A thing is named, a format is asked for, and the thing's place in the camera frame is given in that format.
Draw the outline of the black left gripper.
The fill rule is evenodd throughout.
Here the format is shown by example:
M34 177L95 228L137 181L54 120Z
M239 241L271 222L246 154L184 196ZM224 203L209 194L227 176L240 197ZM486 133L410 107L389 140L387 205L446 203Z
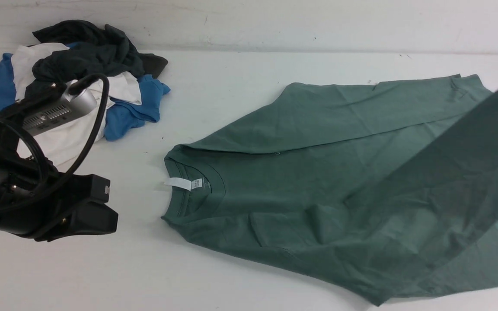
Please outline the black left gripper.
M0 123L0 231L35 241L117 230L110 180L60 173L21 126Z

